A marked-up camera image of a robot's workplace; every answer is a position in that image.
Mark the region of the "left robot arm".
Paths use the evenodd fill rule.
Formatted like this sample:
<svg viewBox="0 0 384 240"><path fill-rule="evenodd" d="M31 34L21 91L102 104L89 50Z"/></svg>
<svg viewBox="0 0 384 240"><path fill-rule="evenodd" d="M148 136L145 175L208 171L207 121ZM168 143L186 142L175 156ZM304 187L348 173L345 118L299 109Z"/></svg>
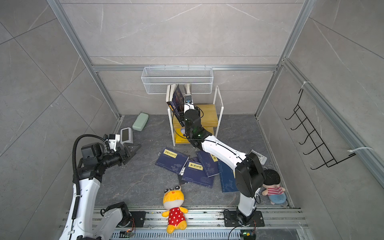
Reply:
<svg viewBox="0 0 384 240"><path fill-rule="evenodd" d="M141 144L118 146L116 135L79 136L73 145L73 197L62 240L108 240L115 228L136 227L125 202L102 209L102 220L93 227L95 202L106 169L126 165L141 148Z"/></svg>

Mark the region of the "yellow cartoon book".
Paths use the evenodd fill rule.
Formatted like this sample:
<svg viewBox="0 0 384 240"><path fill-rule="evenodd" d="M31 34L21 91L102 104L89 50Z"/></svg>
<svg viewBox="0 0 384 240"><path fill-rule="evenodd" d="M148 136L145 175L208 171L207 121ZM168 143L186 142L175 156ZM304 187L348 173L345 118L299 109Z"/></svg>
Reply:
<svg viewBox="0 0 384 240"><path fill-rule="evenodd" d="M184 128L181 129L174 129L174 137L175 137L175 144L189 144L189 141L187 140L187 137L184 136Z"/></svg>

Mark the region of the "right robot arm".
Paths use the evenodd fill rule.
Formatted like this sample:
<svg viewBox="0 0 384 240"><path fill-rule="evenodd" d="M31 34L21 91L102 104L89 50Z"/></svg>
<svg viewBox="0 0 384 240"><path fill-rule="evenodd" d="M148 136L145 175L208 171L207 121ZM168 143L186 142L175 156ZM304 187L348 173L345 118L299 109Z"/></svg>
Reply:
<svg viewBox="0 0 384 240"><path fill-rule="evenodd" d="M256 212L257 194L266 178L257 153L251 150L245 154L218 140L203 128L200 110L192 103L184 104L184 121L189 143L219 158L232 169L236 187L240 191L237 219L240 225L248 225Z"/></svg>

